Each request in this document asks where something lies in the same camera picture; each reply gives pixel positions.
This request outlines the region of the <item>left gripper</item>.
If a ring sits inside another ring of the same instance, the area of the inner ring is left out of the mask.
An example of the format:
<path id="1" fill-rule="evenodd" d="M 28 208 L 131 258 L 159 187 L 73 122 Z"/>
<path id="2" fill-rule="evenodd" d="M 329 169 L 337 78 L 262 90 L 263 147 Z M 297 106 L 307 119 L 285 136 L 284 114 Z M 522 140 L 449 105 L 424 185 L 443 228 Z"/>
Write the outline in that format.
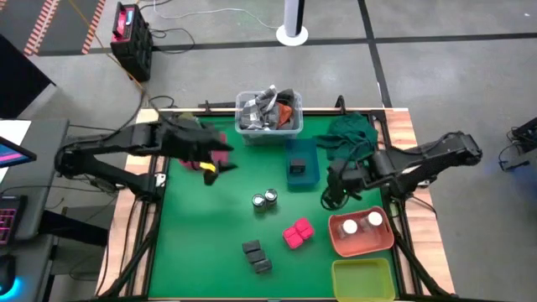
<path id="1" fill-rule="evenodd" d="M 205 128 L 196 120 L 177 117 L 162 120 L 156 126 L 159 155 L 184 161 L 211 161 L 212 151 L 231 152 L 234 147 L 219 139 L 214 128 Z M 236 169 L 236 164 L 219 163 L 220 172 Z"/>

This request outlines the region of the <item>spice jar white lid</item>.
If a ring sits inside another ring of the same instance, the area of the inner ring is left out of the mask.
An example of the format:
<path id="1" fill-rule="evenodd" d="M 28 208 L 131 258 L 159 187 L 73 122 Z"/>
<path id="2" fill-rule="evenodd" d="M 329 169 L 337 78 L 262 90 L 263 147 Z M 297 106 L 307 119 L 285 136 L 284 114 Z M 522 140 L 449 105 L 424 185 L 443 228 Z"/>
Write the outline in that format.
<path id="1" fill-rule="evenodd" d="M 364 232 L 375 232 L 383 224 L 383 216 L 378 211 L 371 211 L 360 221 Z"/>
<path id="2" fill-rule="evenodd" d="M 338 234 L 340 239 L 347 239 L 350 236 L 356 235 L 358 232 L 358 225 L 353 219 L 346 219 L 338 227 Z"/>

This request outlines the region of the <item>dark green cloth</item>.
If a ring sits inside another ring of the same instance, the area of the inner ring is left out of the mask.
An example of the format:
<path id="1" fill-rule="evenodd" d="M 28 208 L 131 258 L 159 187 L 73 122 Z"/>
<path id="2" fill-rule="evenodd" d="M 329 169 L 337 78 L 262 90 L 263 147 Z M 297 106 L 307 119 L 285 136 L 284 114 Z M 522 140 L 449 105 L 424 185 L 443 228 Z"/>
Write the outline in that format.
<path id="1" fill-rule="evenodd" d="M 361 114 L 352 113 L 334 119 L 325 134 L 315 136 L 316 145 L 326 151 L 329 160 L 357 161 L 375 151 L 378 131 Z"/>

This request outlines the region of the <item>blue plastic bin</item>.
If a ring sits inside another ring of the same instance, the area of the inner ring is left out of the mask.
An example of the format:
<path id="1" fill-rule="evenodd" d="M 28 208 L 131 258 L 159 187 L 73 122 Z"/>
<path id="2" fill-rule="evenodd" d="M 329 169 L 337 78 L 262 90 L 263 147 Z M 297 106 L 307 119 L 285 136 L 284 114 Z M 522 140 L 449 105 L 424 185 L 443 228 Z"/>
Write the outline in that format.
<path id="1" fill-rule="evenodd" d="M 292 158 L 303 158 L 306 170 L 303 174 L 290 174 L 289 161 Z M 316 142 L 313 138 L 290 139 L 285 142 L 285 163 L 288 187 L 292 189 L 310 189 L 320 180 L 319 162 Z"/>

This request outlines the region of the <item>orange plastic bin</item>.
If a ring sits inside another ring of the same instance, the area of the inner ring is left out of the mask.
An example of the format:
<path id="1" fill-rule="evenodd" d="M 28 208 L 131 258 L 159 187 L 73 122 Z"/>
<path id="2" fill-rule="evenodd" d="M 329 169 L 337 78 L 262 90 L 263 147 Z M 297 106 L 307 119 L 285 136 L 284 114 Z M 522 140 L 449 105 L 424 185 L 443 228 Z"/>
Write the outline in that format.
<path id="1" fill-rule="evenodd" d="M 371 211 L 378 211 L 383 216 L 383 224 L 375 232 L 364 232 L 360 221 Z M 358 225 L 358 232 L 347 239 L 340 239 L 339 225 L 346 219 L 353 219 Z M 331 215 L 328 220 L 328 230 L 333 249 L 344 258 L 360 256 L 390 249 L 394 244 L 394 234 L 388 222 L 388 216 L 379 206 L 373 206 L 364 211 L 356 211 L 341 215 Z"/>

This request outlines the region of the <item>orange cloth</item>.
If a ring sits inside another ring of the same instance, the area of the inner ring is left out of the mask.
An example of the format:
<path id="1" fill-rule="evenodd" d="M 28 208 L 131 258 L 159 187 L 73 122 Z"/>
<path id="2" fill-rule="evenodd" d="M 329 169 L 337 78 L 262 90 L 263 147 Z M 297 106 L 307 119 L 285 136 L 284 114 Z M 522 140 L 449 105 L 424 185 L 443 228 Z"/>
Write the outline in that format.
<path id="1" fill-rule="evenodd" d="M 280 102 L 277 105 L 279 109 L 278 128 L 282 128 L 292 118 L 293 108 Z"/>

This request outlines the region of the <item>black cloth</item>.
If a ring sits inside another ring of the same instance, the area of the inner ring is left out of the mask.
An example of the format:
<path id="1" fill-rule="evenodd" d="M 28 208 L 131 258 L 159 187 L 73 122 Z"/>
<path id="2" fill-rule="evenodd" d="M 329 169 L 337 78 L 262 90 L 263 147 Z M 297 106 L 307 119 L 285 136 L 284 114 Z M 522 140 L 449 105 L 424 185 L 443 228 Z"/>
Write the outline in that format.
<path id="1" fill-rule="evenodd" d="M 293 107 L 295 104 L 294 90 L 286 89 L 286 90 L 279 91 L 276 96 L 276 102 L 287 107 Z"/>

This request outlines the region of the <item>yellow-green plastic bin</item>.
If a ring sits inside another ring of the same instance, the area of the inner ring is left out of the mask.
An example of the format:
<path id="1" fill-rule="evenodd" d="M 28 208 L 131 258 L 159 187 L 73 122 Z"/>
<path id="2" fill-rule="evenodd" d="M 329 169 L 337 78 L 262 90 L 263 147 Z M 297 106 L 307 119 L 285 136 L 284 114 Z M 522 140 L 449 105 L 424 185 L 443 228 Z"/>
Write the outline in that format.
<path id="1" fill-rule="evenodd" d="M 384 258 L 336 260 L 332 288 L 338 302 L 393 302 L 395 287 Z"/>

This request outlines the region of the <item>white black tower stand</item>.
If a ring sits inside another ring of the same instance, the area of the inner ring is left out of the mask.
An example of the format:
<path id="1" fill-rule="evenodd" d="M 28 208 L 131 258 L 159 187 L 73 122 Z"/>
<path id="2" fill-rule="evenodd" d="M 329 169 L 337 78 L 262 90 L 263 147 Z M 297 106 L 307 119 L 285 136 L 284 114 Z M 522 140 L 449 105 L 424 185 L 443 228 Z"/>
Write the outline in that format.
<path id="1" fill-rule="evenodd" d="M 309 37 L 303 25 L 305 0 L 284 0 L 284 21 L 276 30 L 276 39 L 285 46 L 299 46 Z"/>

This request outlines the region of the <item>black red equipment case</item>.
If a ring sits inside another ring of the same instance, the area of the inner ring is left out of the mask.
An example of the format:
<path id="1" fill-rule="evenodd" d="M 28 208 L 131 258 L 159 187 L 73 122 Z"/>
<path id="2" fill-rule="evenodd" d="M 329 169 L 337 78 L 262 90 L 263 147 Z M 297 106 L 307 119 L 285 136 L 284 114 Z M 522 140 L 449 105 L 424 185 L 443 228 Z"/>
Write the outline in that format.
<path id="1" fill-rule="evenodd" d="M 139 82 L 150 80 L 153 37 L 137 4 L 117 2 L 112 23 L 112 53 L 120 65 Z"/>

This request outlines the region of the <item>grey desk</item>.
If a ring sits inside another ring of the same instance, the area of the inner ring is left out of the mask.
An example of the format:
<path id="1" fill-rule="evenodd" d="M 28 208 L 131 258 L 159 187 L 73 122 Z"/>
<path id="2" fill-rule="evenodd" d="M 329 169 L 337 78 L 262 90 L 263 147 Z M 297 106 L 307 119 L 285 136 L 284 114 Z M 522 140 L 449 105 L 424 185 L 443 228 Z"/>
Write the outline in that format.
<path id="1" fill-rule="evenodd" d="M 0 246 L 0 255 L 15 258 L 16 273 L 12 289 L 0 295 L 0 302 L 40 302 L 42 285 L 50 268 L 54 237 L 39 234 L 39 224 L 55 177 L 54 156 L 68 128 L 65 119 L 33 120 L 20 146 L 35 153 L 37 159 L 10 167 L 0 191 L 28 197 L 22 219 L 9 246 Z"/>

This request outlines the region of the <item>computer monitor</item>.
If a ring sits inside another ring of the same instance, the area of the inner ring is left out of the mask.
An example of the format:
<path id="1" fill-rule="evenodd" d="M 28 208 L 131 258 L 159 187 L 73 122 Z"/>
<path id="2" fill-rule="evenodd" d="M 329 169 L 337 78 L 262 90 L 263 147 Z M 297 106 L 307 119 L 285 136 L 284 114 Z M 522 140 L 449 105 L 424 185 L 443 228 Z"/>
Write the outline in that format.
<path id="1" fill-rule="evenodd" d="M 37 155 L 33 152 L 0 137 L 0 169 L 34 162 Z"/>

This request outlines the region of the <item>white paper sheet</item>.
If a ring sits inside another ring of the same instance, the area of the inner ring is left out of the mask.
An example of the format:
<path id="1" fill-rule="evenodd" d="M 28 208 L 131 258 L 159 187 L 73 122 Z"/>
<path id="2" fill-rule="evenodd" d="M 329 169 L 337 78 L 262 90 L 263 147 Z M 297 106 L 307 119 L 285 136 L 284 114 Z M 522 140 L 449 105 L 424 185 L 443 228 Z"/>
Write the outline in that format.
<path id="1" fill-rule="evenodd" d="M 6 138 L 22 147 L 23 139 L 26 137 L 30 125 L 30 121 L 0 119 L 0 137 Z M 0 169 L 0 183 L 3 181 L 9 168 Z"/>

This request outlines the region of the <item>black board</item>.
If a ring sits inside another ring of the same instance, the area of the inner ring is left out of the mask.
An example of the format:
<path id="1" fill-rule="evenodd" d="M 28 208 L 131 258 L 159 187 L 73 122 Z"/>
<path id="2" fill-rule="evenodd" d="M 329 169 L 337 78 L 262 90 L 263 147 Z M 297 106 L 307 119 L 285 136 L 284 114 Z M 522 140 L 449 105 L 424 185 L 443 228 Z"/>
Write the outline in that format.
<path id="1" fill-rule="evenodd" d="M 57 85 L 0 34 L 0 119 L 30 118 Z"/>

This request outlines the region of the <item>backlit keyboard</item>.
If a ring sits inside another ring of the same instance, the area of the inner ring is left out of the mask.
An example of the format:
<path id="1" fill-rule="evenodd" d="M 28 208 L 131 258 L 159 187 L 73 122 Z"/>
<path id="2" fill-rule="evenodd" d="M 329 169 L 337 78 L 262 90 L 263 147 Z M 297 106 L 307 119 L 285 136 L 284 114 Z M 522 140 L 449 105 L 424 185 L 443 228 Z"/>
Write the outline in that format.
<path id="1" fill-rule="evenodd" d="M 0 245 L 14 239 L 27 200 L 26 195 L 0 195 Z"/>

